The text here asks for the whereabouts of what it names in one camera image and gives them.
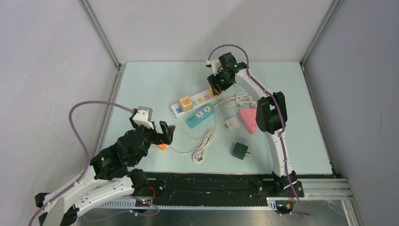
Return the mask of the beige cube plug adapter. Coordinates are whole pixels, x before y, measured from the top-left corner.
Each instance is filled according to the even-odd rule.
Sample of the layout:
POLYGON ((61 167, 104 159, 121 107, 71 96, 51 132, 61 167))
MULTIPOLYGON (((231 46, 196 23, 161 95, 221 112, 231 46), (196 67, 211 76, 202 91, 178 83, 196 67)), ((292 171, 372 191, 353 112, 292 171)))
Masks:
POLYGON ((188 112, 193 109, 193 101, 190 96, 184 96, 179 99, 183 112, 188 112))

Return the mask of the yellow cube plug adapter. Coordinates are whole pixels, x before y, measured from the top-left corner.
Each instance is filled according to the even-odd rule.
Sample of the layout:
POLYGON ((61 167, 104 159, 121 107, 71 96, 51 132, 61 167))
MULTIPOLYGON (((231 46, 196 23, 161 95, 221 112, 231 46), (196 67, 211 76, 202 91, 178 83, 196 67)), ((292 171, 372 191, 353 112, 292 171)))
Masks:
POLYGON ((209 93, 210 93, 210 95, 213 97, 213 98, 217 98, 217 97, 219 97, 221 94, 222 94, 222 92, 219 92, 219 91, 217 91, 217 90, 214 90, 212 87, 209 87, 209 93))

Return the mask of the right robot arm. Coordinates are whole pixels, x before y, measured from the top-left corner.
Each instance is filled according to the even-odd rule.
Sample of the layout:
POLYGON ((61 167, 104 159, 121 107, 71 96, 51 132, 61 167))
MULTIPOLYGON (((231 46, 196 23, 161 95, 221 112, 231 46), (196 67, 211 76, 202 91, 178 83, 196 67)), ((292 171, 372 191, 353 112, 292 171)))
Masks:
POLYGON ((270 91, 251 74, 249 66, 244 62, 238 63, 232 53, 223 54, 218 59, 208 59, 206 66, 213 71, 207 81, 214 96, 237 84, 256 101, 256 123, 264 132, 271 150, 273 190, 278 196, 286 196, 292 191, 297 177, 287 154, 287 108, 284 94, 270 91))

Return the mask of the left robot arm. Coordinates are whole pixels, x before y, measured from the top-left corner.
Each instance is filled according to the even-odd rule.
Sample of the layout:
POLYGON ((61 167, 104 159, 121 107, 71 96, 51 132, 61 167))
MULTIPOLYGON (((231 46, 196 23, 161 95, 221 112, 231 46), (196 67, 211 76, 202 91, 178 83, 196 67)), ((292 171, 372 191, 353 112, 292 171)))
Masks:
POLYGON ((78 217, 103 203, 122 196, 147 193, 149 180, 144 171, 135 166, 147 156, 151 145, 171 144, 176 127, 160 121, 162 133, 158 133, 152 121, 150 127, 139 125, 134 120, 131 122, 133 130, 101 150, 69 185, 52 193, 35 195, 39 208, 35 217, 39 225, 50 225, 49 220, 55 213, 56 226, 70 226, 78 217))

